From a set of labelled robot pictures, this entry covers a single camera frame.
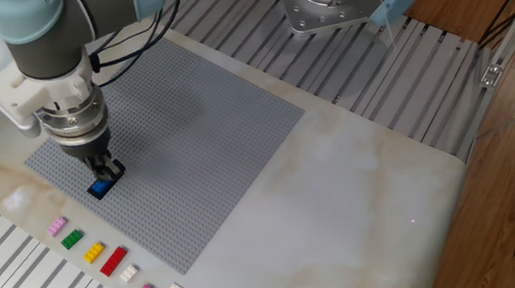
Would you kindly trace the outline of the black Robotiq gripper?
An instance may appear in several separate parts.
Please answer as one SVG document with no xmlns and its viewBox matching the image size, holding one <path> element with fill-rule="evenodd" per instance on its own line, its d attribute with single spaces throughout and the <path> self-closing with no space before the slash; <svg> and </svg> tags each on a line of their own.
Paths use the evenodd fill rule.
<svg viewBox="0 0 515 288">
<path fill-rule="evenodd" d="M 82 160 L 97 180 L 118 180 L 124 173 L 125 168 L 121 162 L 114 160 L 109 153 L 110 137 L 110 130 L 106 129 L 100 136 L 95 137 L 88 143 L 74 146 L 60 145 L 60 148 L 66 154 Z"/>
</svg>

